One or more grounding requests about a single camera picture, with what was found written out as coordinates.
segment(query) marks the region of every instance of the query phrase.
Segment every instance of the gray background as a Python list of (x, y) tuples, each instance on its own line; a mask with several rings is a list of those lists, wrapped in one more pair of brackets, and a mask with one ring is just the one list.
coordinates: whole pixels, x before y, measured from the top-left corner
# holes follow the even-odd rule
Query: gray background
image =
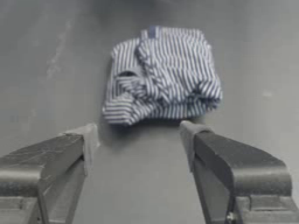
[(149, 25), (199, 28), (225, 100), (205, 122), (282, 158), (299, 202), (298, 0), (0, 0), (2, 155), (99, 123), (101, 152), (75, 224), (202, 223), (174, 123), (101, 117), (110, 51)]

